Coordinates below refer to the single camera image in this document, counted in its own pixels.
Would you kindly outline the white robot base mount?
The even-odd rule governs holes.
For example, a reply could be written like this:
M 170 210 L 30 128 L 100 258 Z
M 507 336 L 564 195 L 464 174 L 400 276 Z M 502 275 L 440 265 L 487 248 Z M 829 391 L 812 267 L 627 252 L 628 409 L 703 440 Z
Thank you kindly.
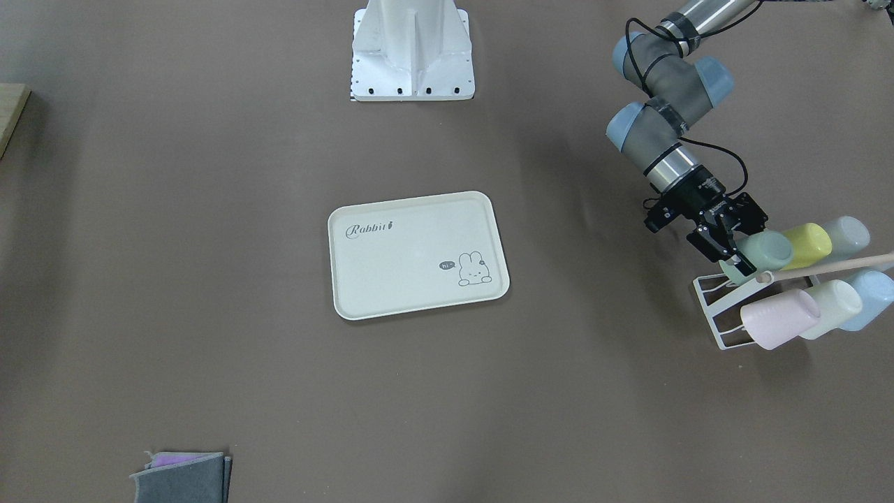
M 453 1 L 369 1 L 353 16 L 349 96 L 357 102 L 470 100 L 469 14 Z

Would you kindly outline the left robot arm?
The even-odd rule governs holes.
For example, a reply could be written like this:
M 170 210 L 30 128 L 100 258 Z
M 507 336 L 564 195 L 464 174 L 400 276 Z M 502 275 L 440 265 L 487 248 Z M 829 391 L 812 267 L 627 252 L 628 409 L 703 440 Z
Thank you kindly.
M 644 31 L 626 31 L 613 49 L 613 66 L 648 96 L 619 111 L 607 137 L 657 197 L 645 201 L 653 233 L 677 217 L 695 224 L 687 239 L 709 261 L 728 262 L 750 276 L 757 267 L 735 235 L 763 231 L 767 214 L 742 187 L 728 190 L 686 148 L 687 133 L 732 92 L 728 69 L 712 57 L 689 63 L 703 39 L 747 19 L 747 1 L 690 1 Z

